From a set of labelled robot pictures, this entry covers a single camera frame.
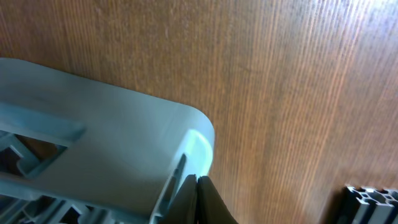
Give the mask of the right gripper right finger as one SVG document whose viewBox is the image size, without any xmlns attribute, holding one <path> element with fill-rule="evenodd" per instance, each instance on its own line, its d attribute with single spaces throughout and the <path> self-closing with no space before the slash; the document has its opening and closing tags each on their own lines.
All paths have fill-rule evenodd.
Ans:
<svg viewBox="0 0 398 224">
<path fill-rule="evenodd" d="M 197 221 L 201 224 L 238 224 L 208 176 L 197 184 Z"/>
</svg>

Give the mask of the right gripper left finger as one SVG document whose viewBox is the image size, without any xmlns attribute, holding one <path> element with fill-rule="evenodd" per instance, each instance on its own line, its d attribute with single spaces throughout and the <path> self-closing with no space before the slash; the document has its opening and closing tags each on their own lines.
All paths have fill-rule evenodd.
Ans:
<svg viewBox="0 0 398 224">
<path fill-rule="evenodd" d="M 194 224 L 197 207 L 197 178 L 188 175 L 160 224 Z"/>
</svg>

